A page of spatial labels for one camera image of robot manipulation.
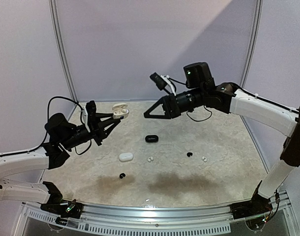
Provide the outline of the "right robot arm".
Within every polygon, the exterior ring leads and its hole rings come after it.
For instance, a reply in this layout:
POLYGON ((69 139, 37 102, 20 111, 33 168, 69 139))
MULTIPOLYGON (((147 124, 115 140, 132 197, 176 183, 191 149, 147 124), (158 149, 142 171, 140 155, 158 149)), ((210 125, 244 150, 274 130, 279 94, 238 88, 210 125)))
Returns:
POLYGON ((144 112, 144 118, 173 119, 184 112, 205 106, 226 114, 244 116, 265 124, 286 136, 283 150, 268 175, 254 191, 251 200, 235 205, 234 210, 250 214, 271 210, 270 198, 291 171, 300 166, 300 107, 290 108, 252 94, 233 82, 216 85, 206 62, 185 66, 187 91, 174 90, 144 112))

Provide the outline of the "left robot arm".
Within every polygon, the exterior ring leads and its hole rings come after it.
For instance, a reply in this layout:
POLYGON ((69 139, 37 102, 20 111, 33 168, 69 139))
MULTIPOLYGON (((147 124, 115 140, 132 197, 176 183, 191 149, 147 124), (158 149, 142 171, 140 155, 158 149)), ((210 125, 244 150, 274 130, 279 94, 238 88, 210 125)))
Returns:
POLYGON ((109 136, 124 119, 115 114, 87 114, 82 125, 71 124, 62 113, 52 115, 45 124, 50 136, 36 150, 0 156, 0 201, 29 201, 47 204, 54 213, 62 213, 66 204, 62 194, 51 182, 30 183, 9 180, 8 176, 32 170, 51 170, 61 167, 76 146, 94 140, 97 145, 109 136))

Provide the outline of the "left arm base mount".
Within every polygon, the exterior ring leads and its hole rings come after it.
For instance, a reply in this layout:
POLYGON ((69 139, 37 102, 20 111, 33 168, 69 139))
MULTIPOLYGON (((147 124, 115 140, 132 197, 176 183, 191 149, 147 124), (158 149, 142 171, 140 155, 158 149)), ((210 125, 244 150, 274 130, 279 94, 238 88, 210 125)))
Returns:
POLYGON ((61 218, 80 219, 84 205, 76 199, 69 201, 60 198, 50 199, 41 204, 40 209, 49 213, 59 215, 61 218))

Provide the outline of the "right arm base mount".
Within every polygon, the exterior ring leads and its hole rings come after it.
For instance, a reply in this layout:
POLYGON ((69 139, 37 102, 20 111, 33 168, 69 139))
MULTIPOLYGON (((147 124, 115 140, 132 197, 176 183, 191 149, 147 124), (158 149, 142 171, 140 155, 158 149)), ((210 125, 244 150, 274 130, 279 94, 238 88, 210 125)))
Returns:
POLYGON ((259 215, 272 210, 270 199, 263 198, 259 195, 254 195, 247 201, 230 204, 229 207, 234 219, 259 215))

